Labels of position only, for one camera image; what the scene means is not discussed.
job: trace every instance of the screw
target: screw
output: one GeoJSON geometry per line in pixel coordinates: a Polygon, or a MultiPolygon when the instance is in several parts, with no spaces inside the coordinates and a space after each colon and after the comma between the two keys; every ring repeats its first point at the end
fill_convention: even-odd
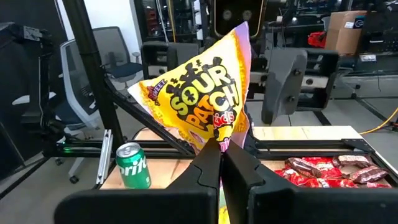
{"type": "Polygon", "coordinates": [[[295,70],[293,71],[293,75],[301,75],[301,71],[298,70],[298,69],[295,69],[295,70]]]}
{"type": "Polygon", "coordinates": [[[294,96],[287,97],[288,102],[293,102],[296,98],[294,96]]]}
{"type": "Polygon", "coordinates": [[[312,83],[313,83],[312,78],[307,79],[307,80],[305,81],[305,83],[306,83],[307,85],[312,85],[312,83]]]}

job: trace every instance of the cardboard box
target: cardboard box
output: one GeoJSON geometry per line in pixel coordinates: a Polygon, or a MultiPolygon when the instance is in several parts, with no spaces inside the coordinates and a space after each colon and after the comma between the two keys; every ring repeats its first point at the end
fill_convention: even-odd
{"type": "Polygon", "coordinates": [[[334,12],[330,16],[325,49],[354,54],[361,36],[366,11],[334,12]]]}

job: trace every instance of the wheel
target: wheel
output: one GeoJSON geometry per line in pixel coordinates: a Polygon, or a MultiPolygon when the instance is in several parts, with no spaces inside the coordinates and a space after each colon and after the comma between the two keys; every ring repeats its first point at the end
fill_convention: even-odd
{"type": "Polygon", "coordinates": [[[79,182],[79,178],[77,178],[77,176],[71,176],[71,177],[69,178],[69,181],[70,181],[71,183],[75,184],[75,183],[79,182]]]}
{"type": "Polygon", "coordinates": [[[57,166],[60,166],[60,165],[62,165],[63,164],[63,161],[61,160],[61,159],[56,159],[55,160],[55,164],[57,165],[57,166]]]}

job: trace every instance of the yellow candy bag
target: yellow candy bag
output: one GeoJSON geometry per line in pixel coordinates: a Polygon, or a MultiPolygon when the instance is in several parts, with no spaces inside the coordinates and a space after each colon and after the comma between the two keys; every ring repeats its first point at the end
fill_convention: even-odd
{"type": "Polygon", "coordinates": [[[215,137],[225,151],[232,139],[243,147],[249,120],[251,47],[247,22],[235,27],[202,54],[128,92],[166,128],[178,128],[198,153],[215,137]]]}

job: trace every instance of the can lid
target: can lid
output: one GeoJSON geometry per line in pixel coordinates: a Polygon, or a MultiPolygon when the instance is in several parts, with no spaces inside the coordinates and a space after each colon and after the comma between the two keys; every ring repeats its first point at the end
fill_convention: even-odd
{"type": "Polygon", "coordinates": [[[116,150],[116,155],[120,158],[127,158],[137,154],[140,149],[140,145],[135,142],[125,143],[116,150]]]}

